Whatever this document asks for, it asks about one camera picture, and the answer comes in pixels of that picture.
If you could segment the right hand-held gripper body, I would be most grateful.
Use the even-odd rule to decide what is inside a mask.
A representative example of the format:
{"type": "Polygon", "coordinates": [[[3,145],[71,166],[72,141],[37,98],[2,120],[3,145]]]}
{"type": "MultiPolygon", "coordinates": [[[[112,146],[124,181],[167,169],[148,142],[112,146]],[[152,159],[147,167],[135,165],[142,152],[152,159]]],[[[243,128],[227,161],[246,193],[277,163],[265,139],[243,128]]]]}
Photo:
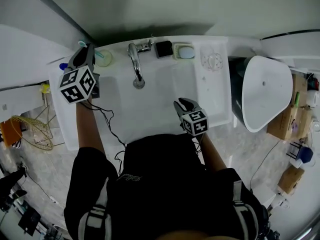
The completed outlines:
{"type": "Polygon", "coordinates": [[[209,129],[208,116],[204,109],[189,112],[180,119],[183,129],[193,137],[202,135],[209,129]]]}

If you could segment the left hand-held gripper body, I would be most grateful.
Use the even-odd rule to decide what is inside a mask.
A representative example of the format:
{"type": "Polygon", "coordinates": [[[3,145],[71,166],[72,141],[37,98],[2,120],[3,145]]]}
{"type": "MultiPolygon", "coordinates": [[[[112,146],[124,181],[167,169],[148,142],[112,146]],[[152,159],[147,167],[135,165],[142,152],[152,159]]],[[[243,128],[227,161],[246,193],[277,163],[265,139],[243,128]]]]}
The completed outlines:
{"type": "Polygon", "coordinates": [[[58,90],[68,104],[83,102],[91,94],[99,98],[99,77],[88,65],[77,69],[66,67],[59,78],[58,90]]]}

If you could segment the green translucent cup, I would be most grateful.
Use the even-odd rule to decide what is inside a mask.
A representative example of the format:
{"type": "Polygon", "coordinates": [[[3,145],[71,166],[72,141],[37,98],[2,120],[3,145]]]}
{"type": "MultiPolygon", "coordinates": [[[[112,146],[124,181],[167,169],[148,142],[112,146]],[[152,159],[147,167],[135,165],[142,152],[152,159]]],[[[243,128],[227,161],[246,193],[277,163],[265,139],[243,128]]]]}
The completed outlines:
{"type": "Polygon", "coordinates": [[[95,64],[98,67],[108,67],[113,60],[113,55],[108,50],[95,51],[95,64]]]}

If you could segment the teal toothbrush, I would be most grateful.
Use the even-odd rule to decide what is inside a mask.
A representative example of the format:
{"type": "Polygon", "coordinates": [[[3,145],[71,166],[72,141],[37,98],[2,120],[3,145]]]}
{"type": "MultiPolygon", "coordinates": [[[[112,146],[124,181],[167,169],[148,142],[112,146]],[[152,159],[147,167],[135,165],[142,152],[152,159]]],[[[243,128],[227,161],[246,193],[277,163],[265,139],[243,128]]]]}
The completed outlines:
{"type": "MultiPolygon", "coordinates": [[[[83,40],[79,40],[79,41],[78,41],[78,44],[79,44],[81,47],[85,47],[85,48],[88,47],[88,45],[87,45],[83,40]]],[[[95,52],[95,54],[96,54],[97,56],[99,56],[99,57],[102,58],[102,59],[105,57],[101,52],[99,52],[99,51],[97,51],[97,50],[95,50],[94,52],[95,52]]]]}

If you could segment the clear patterned glass cup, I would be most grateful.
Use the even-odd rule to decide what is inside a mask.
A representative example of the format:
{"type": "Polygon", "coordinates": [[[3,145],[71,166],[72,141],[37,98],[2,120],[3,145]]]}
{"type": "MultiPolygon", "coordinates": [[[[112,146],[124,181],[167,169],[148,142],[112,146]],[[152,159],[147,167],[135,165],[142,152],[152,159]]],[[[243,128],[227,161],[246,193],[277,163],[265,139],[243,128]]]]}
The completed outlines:
{"type": "Polygon", "coordinates": [[[211,72],[220,71],[224,65],[222,56],[210,45],[200,47],[200,62],[205,70],[211,72]]]}

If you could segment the person's left forearm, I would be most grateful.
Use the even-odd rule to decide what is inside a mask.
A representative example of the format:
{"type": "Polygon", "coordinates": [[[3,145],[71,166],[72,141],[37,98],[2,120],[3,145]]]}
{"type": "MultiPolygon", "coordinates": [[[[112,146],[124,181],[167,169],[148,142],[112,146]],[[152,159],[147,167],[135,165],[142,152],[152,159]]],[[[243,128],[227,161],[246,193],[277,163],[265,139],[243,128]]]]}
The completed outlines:
{"type": "Polygon", "coordinates": [[[106,154],[94,111],[88,100],[76,104],[76,127],[79,148],[95,148],[106,154]]]}

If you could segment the person's right forearm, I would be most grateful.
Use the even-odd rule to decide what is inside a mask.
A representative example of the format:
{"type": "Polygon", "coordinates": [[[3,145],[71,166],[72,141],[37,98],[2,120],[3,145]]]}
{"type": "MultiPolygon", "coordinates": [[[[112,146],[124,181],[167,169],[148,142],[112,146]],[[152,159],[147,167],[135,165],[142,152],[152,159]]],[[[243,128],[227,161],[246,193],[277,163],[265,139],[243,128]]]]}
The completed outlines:
{"type": "Polygon", "coordinates": [[[227,168],[209,136],[204,133],[196,137],[200,145],[206,168],[215,173],[227,168]]]}

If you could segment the chrome faucet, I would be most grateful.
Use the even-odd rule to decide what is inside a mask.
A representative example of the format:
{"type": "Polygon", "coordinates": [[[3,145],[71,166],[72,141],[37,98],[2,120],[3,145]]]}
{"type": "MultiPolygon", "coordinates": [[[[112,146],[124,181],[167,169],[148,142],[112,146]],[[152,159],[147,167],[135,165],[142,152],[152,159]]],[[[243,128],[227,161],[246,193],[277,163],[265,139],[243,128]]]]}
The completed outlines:
{"type": "Polygon", "coordinates": [[[141,71],[141,63],[139,58],[139,53],[149,52],[152,49],[153,42],[149,39],[148,42],[140,43],[140,44],[134,44],[131,42],[128,45],[127,53],[130,57],[133,65],[133,71],[135,75],[136,82],[145,82],[143,78],[143,74],[141,71]]]}

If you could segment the pale blue soap bar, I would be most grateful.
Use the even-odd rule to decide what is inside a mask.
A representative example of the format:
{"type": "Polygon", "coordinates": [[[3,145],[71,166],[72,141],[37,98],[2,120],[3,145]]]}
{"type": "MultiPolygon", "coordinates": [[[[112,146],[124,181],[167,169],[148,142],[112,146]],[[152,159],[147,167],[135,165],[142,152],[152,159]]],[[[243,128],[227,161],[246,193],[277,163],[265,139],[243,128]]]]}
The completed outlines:
{"type": "Polygon", "coordinates": [[[181,59],[192,59],[195,57],[195,51],[193,47],[181,46],[178,49],[178,55],[181,59]]]}

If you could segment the orange seat cushion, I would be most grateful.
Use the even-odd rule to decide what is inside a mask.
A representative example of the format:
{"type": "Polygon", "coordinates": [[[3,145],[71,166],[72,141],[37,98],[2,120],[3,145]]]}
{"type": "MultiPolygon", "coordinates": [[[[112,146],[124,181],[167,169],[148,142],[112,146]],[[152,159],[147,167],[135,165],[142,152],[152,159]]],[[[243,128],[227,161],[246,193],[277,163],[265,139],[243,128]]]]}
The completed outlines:
{"type": "Polygon", "coordinates": [[[4,145],[8,148],[21,139],[22,131],[18,121],[10,119],[0,123],[0,131],[4,145]]]}

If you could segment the wide cardboard box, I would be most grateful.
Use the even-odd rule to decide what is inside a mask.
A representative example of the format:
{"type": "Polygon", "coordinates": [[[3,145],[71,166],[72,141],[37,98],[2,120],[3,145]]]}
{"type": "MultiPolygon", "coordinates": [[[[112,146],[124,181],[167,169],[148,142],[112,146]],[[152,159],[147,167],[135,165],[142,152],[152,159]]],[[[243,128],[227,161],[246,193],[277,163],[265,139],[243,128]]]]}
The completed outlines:
{"type": "Polygon", "coordinates": [[[284,141],[305,138],[313,112],[309,107],[288,106],[267,125],[266,132],[284,141]]]}

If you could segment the tall cardboard box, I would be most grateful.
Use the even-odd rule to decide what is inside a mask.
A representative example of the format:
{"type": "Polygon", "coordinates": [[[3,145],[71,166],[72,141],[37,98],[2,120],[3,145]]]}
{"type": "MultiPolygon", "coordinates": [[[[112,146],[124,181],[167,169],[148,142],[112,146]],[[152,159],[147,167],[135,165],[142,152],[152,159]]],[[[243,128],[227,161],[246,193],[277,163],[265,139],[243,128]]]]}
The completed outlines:
{"type": "Polygon", "coordinates": [[[307,80],[303,76],[292,74],[292,83],[291,106],[294,107],[296,93],[300,92],[299,107],[304,107],[307,101],[307,80]]]}

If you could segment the white curved fixture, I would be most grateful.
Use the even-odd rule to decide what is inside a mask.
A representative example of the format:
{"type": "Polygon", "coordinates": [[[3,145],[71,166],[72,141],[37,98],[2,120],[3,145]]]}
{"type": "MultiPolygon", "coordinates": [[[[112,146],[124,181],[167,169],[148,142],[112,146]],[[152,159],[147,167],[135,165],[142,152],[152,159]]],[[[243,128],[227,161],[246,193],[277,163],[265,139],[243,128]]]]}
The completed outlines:
{"type": "Polygon", "coordinates": [[[320,75],[320,29],[275,35],[260,43],[268,57],[295,71],[320,75]]]}

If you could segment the blue plastic container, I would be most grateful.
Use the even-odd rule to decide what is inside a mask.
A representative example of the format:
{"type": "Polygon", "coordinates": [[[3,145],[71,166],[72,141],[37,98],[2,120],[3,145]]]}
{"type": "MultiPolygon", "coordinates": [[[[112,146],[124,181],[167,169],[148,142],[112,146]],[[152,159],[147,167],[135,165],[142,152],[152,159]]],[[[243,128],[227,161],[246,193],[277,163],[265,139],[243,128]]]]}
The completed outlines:
{"type": "Polygon", "coordinates": [[[307,164],[311,161],[313,154],[314,152],[311,148],[302,146],[297,154],[297,159],[300,159],[303,164],[307,164]]]}

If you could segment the black square device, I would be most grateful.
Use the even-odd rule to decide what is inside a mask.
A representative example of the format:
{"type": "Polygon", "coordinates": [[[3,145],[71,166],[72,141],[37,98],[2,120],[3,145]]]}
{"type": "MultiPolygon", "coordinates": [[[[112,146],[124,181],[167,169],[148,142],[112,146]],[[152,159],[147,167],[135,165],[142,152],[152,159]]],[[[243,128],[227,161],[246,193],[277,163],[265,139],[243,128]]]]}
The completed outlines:
{"type": "Polygon", "coordinates": [[[41,215],[31,206],[22,215],[18,226],[30,236],[33,236],[36,227],[41,220],[41,215]]]}

